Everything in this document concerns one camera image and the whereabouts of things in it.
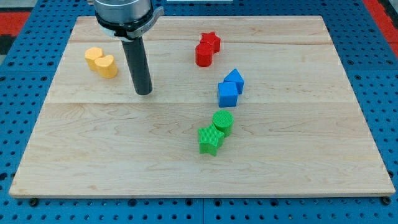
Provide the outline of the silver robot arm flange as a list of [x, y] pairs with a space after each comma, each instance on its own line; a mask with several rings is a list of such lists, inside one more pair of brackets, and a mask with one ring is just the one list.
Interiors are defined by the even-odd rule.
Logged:
[[121, 41], [142, 37], [164, 15], [151, 0], [94, 0], [95, 17], [102, 31]]

